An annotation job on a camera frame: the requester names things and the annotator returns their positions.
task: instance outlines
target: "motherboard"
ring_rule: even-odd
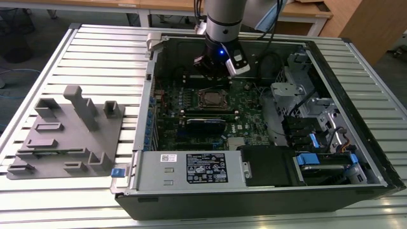
[[[158,80],[159,150],[236,150],[269,145],[261,90],[253,82],[230,80],[209,88]]]

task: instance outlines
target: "gray plastic base plate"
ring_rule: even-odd
[[[117,118],[107,118],[103,104],[95,105],[98,113],[95,120],[99,128],[93,132],[89,131],[74,106],[71,104],[59,106],[61,109],[53,109],[55,121],[46,122],[41,116],[38,117],[21,153],[18,152],[15,162],[10,166],[9,179],[97,177],[111,174],[125,105],[119,105],[121,116]],[[30,152],[23,152],[29,155],[22,155],[22,150],[41,151],[37,151],[34,156]]]

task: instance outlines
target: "slotted aluminum table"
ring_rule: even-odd
[[[146,39],[165,30],[82,25],[70,29],[0,138],[0,228],[406,228],[407,190],[380,200],[360,202],[333,213],[201,220],[135,221],[110,191],[111,177],[9,180],[7,167],[29,134],[39,98],[63,98],[67,84],[83,88],[95,104],[117,100],[126,105],[117,163],[129,163],[137,134],[147,57]],[[258,34],[244,33],[244,36]],[[402,179],[407,180],[407,112],[352,43],[338,38],[277,36],[314,40],[340,78]],[[126,179],[118,181],[126,186]]]

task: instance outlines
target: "gray plastic clip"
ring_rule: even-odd
[[[69,151],[69,155],[73,158],[82,158],[82,157],[89,157],[91,154],[90,150],[86,148],[82,151]]]
[[[35,167],[29,163],[22,165],[10,165],[7,171],[15,175],[27,175],[27,174],[34,174]]]
[[[62,123],[39,123],[34,128],[38,132],[62,131],[65,125]]]
[[[46,120],[46,122],[57,121],[53,109],[61,109],[61,106],[58,105],[55,99],[41,99],[37,104],[35,110],[39,113],[41,117]]]
[[[95,171],[111,171],[111,164],[113,161],[105,152],[102,153],[101,159],[97,157],[97,154],[91,152],[89,165]]]
[[[107,118],[121,118],[122,112],[117,101],[106,101],[103,106],[105,114]]]
[[[82,87],[77,85],[69,85],[65,91],[65,98],[73,102],[75,112],[79,118],[83,120],[83,123],[87,126],[89,130],[95,131],[98,129],[98,123],[94,118],[93,107],[90,108],[89,104],[91,104],[94,108],[95,105],[93,102],[89,101],[90,99],[85,99],[82,97]]]
[[[29,148],[54,148],[58,146],[55,139],[30,139],[26,145]]]
[[[65,162],[65,170],[69,173],[81,173],[89,171],[89,168],[82,161],[73,161]]]

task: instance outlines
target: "green circuit board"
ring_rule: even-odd
[[[224,99],[218,99],[215,104],[205,100],[205,93],[210,99],[213,95],[215,98],[220,98],[221,94],[225,97],[222,96]],[[159,150],[229,150],[230,137],[244,137],[245,143],[252,145],[272,143],[264,122],[261,94],[253,83],[234,80],[229,89],[183,88],[175,83],[169,83],[155,91],[155,94],[161,105],[158,111]],[[182,110],[190,111],[191,114],[182,113]],[[226,120],[225,132],[211,136],[181,135],[181,123],[187,119]]]

